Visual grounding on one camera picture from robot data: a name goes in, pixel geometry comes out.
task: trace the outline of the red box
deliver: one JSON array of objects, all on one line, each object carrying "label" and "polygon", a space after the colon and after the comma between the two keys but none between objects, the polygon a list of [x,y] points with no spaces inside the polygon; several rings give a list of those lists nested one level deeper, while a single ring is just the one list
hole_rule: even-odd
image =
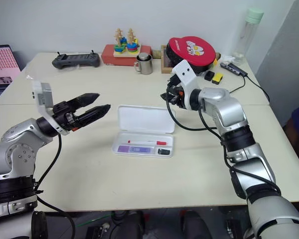
[{"label": "red box", "polygon": [[[151,55],[151,47],[141,45],[141,52],[146,52]],[[134,62],[136,62],[136,57],[114,57],[114,45],[108,44],[105,46],[101,58],[106,65],[115,65],[115,66],[134,66]]]}]

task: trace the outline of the pen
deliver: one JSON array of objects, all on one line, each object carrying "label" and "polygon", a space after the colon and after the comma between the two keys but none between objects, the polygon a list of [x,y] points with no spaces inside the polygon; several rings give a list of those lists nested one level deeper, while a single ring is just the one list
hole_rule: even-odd
[{"label": "pen", "polygon": [[134,143],[134,144],[146,144],[146,145],[167,145],[166,142],[164,141],[152,141],[152,140],[148,140],[148,141],[133,141],[133,140],[129,140],[128,143]]}]

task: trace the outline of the white plastic box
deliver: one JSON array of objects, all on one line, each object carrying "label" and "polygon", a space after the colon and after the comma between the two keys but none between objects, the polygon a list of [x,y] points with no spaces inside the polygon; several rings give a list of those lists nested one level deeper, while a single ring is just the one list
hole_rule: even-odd
[{"label": "white plastic box", "polygon": [[171,133],[175,123],[166,108],[120,105],[118,121],[121,131],[114,140],[113,153],[155,158],[173,156],[174,137]]}]

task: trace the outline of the game controller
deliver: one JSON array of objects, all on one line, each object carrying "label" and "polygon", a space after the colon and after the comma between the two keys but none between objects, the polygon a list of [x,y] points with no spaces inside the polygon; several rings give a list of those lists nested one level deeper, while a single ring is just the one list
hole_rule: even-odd
[{"label": "game controller", "polygon": [[57,69],[62,69],[63,67],[69,66],[94,66],[98,67],[100,65],[99,54],[94,53],[92,50],[90,54],[81,55],[67,55],[60,54],[52,61],[52,65]]}]

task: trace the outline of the plastic box lid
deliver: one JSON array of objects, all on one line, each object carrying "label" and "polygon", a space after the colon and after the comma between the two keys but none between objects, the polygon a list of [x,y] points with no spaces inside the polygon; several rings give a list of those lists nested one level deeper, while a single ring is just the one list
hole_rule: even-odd
[{"label": "plastic box lid", "polygon": [[121,130],[153,133],[173,133],[175,130],[168,110],[161,107],[120,105],[118,121]]}]

